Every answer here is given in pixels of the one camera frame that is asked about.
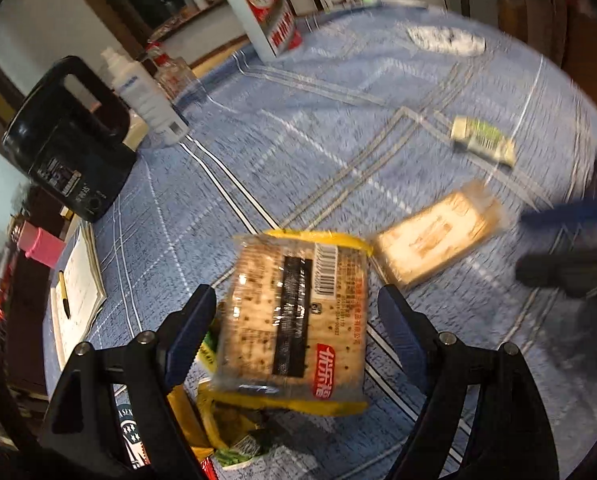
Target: notebook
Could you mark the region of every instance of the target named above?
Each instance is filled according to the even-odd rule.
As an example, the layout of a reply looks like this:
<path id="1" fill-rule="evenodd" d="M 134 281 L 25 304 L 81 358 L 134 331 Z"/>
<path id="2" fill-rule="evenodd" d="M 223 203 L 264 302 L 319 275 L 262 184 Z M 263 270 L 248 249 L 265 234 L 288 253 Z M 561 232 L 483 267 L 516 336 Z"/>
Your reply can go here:
<path id="1" fill-rule="evenodd" d="M 50 289 L 54 340 L 61 370 L 74 347 L 85 339 L 107 298 L 102 285 L 92 224 L 82 221 L 74 236 L 76 242 L 63 270 L 69 301 L 69 319 L 63 308 L 59 287 Z"/>

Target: round table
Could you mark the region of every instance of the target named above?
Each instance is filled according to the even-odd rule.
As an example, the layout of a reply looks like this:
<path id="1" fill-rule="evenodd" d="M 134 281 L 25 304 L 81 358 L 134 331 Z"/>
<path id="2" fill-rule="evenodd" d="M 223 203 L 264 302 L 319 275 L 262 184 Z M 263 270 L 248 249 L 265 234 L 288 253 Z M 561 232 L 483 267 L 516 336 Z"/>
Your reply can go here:
<path id="1" fill-rule="evenodd" d="M 114 206 L 94 226 L 108 298 L 88 339 L 125 344 L 179 309 L 198 283 L 225 295 L 232 237 L 274 224 L 368 236 L 473 178 L 513 219 L 578 198 L 597 153 L 597 109 L 546 58 L 500 32 L 436 8 L 377 3 L 301 19 L 303 44 L 268 65 L 251 46 L 204 76 L 179 102 L 184 146 L 140 150 Z M 512 136 L 503 170 L 455 152 L 454 116 Z M 523 351 L 555 437 L 561 476 L 597 439 L 597 306 L 515 282 L 526 252 L 597 244 L 597 225 L 527 232 L 514 224 L 407 294 L 437 330 L 466 344 Z M 221 478 L 379 479 L 424 397 L 392 358 L 370 279 L 365 369 L 368 409 L 327 418 L 283 412 L 278 446 Z M 44 325 L 48 390 L 60 374 L 51 314 Z M 190 370 L 194 392 L 205 376 Z M 118 389 L 118 401 L 127 402 Z M 470 392 L 446 472 L 473 421 Z"/>

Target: black label strip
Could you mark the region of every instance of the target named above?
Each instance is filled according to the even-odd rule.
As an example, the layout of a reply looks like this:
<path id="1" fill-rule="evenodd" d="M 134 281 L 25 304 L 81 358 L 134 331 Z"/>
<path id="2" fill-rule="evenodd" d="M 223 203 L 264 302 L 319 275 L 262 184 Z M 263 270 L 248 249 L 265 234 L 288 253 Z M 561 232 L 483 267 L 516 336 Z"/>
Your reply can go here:
<path id="1" fill-rule="evenodd" d="M 305 375 L 311 289 L 312 260 L 286 256 L 283 263 L 280 305 L 277 310 L 278 330 L 272 369 L 274 375 Z"/>

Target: yellow pen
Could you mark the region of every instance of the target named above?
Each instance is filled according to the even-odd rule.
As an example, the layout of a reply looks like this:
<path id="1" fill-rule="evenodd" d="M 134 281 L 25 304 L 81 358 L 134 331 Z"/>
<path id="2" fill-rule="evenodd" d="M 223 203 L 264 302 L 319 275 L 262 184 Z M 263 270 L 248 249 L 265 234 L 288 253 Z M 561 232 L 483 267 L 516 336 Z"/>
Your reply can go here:
<path id="1" fill-rule="evenodd" d="M 60 297 L 61 297 L 61 300 L 63 300 L 63 309 L 65 311 L 65 315 L 67 316 L 67 319 L 69 319 L 70 318 L 69 301 L 67 301 L 67 287 L 65 286 L 65 275 L 63 274 L 62 270 L 60 270 L 58 272 L 58 285 L 59 285 L 59 289 L 60 289 Z"/>

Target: bolt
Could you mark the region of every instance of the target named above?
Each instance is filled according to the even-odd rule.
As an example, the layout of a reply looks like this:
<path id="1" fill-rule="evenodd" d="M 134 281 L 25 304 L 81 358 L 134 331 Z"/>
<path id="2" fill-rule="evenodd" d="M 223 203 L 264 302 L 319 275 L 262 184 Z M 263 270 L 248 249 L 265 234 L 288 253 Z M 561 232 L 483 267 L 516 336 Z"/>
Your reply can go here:
<path id="1" fill-rule="evenodd" d="M 141 345 L 151 343 L 155 338 L 156 334 L 151 330 L 145 330 L 136 336 L 136 340 L 141 343 Z"/>
<path id="2" fill-rule="evenodd" d="M 440 342 L 443 343 L 443 345 L 447 346 L 453 345 L 456 341 L 458 341 L 456 336 L 451 332 L 441 332 L 440 334 L 438 334 L 438 338 L 440 339 Z"/>
<path id="3" fill-rule="evenodd" d="M 76 352 L 76 355 L 85 355 L 88 351 L 90 351 L 91 347 L 92 345 L 90 345 L 87 341 L 83 341 L 74 347 L 74 351 Z"/>
<path id="4" fill-rule="evenodd" d="M 507 341 L 503 346 L 502 349 L 505 351 L 507 355 L 517 355 L 520 350 L 514 343 Z"/>

